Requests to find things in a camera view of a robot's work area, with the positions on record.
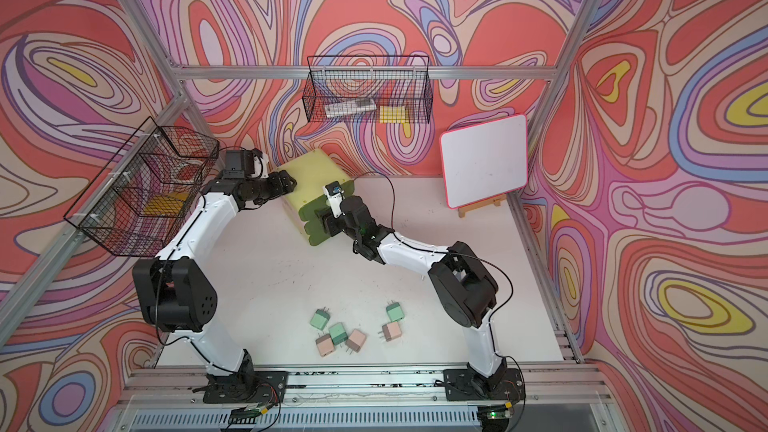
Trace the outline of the yellow green drawer cabinet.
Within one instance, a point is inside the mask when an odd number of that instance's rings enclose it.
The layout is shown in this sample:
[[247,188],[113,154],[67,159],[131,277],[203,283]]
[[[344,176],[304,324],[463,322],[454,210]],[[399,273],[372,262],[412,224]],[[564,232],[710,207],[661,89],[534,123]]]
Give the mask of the yellow green drawer cabinet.
[[324,151],[317,149],[297,157],[278,168],[287,171],[297,181],[295,190],[282,197],[282,205],[298,232],[307,240],[304,222],[298,216],[298,208],[305,190],[326,182],[345,182],[353,179]]

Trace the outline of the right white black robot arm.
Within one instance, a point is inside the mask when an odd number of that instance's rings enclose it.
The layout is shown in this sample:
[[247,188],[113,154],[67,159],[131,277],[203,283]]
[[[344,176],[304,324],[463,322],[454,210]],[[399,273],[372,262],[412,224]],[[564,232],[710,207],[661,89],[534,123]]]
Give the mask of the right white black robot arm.
[[429,279],[446,314],[464,328],[472,372],[489,379],[506,368],[492,339],[489,315],[497,305],[499,286],[487,262],[464,242],[430,245],[377,223],[361,197],[347,197],[339,187],[325,195],[329,209],[321,220],[330,236],[343,233],[352,240],[353,252],[364,259]]

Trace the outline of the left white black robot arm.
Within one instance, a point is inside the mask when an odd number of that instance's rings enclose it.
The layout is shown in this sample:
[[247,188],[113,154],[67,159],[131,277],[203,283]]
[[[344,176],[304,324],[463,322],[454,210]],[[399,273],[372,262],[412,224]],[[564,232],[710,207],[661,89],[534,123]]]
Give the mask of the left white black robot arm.
[[239,212],[288,195],[296,186],[286,171],[216,178],[204,187],[191,216],[167,245],[134,264],[142,317],[154,327],[162,347],[189,344],[214,377],[241,372],[249,354],[215,319],[218,295],[202,263]]

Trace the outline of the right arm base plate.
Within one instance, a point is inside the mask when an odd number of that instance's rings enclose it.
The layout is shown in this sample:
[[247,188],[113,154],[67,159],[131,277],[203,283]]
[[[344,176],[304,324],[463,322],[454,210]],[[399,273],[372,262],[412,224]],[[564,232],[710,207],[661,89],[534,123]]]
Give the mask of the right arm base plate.
[[519,368],[502,364],[490,377],[470,367],[443,370],[441,380],[446,399],[456,401],[505,401],[516,404],[526,398],[525,381]]

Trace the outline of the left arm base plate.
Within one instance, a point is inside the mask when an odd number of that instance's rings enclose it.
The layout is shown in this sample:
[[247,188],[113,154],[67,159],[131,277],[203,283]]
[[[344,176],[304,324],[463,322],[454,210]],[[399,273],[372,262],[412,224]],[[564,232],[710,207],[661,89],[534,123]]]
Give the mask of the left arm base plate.
[[287,388],[286,371],[252,371],[228,376],[208,375],[206,404],[282,403]]

